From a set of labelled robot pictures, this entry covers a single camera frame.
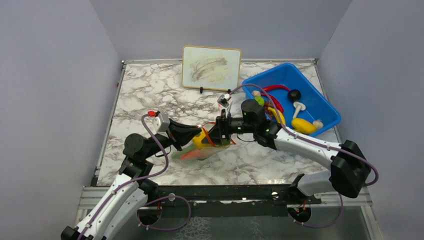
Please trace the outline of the yellow bell pepper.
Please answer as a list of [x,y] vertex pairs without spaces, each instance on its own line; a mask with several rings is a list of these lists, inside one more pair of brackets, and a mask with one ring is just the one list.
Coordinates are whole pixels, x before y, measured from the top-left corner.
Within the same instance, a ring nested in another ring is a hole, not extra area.
[[192,143],[197,149],[213,147],[213,145],[209,142],[208,138],[206,137],[204,130],[202,130],[199,134],[197,134],[192,139]]

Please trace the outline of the clear orange-zip plastic bag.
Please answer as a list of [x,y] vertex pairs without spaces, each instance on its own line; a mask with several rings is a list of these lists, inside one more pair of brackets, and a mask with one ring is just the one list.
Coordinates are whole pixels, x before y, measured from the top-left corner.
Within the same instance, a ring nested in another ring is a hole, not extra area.
[[215,122],[206,122],[201,127],[201,132],[196,135],[192,140],[191,144],[182,148],[181,151],[176,151],[171,154],[171,158],[174,160],[199,160],[203,161],[210,158],[214,154],[217,154],[223,150],[226,150],[230,145],[236,145],[235,141],[231,138],[230,140],[223,140],[222,144],[214,143],[209,136],[209,132],[206,125],[215,125]]

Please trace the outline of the dark purple mushroom cap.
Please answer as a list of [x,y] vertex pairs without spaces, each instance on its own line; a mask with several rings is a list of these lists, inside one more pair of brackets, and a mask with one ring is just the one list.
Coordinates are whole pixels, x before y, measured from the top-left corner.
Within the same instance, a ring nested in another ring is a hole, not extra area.
[[290,102],[297,102],[302,97],[301,92],[298,89],[292,89],[290,92],[287,93],[287,98]]

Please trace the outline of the orange carrot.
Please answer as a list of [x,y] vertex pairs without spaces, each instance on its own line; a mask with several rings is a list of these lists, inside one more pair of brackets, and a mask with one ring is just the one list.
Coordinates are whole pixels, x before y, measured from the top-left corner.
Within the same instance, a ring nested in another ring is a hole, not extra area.
[[205,160],[209,157],[211,157],[212,155],[214,155],[215,152],[213,149],[194,149],[194,150],[190,150],[186,153],[183,153],[179,159],[180,160]]

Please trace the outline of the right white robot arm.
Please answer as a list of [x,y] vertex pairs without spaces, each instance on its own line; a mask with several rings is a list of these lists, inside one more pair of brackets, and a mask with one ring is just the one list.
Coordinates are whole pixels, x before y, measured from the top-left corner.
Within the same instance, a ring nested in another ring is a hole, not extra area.
[[241,117],[232,117],[222,110],[208,131],[214,144],[222,144],[233,134],[252,134],[263,147],[291,152],[326,168],[318,173],[300,174],[288,190],[292,202],[300,204],[309,196],[326,192],[354,199],[365,187],[372,167],[355,142],[328,142],[298,133],[267,119],[265,110],[253,99],[243,101],[241,111]]

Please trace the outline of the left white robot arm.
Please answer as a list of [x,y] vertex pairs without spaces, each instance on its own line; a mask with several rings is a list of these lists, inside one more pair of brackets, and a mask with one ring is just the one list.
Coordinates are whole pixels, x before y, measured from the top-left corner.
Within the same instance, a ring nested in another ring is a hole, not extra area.
[[138,133],[128,135],[124,141],[125,159],[114,182],[93,210],[75,227],[67,226],[61,233],[63,240],[111,240],[123,224],[143,206],[165,199],[174,201],[174,193],[160,196],[158,185],[150,180],[153,164],[147,158],[174,146],[181,150],[193,137],[202,132],[196,125],[184,125],[173,120],[154,118],[157,133],[148,130],[150,137]]

